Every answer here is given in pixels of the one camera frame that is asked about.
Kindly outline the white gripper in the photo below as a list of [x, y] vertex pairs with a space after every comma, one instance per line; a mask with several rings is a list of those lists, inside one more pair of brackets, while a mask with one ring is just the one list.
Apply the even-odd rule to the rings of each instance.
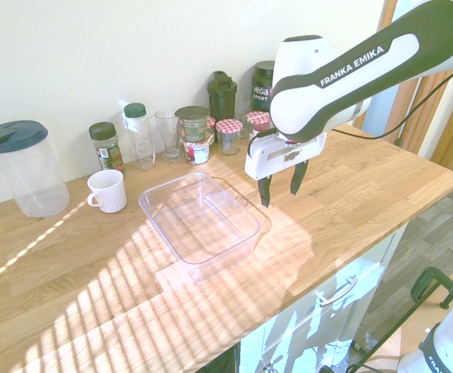
[[258, 180], [261, 204], [270, 205], [271, 176], [295, 166], [290, 191], [296, 195], [305, 177], [308, 161], [322, 152], [326, 143], [326, 133], [320, 134], [305, 143], [289, 144], [278, 134], [255, 136], [251, 140], [246, 156], [245, 171], [248, 176]]

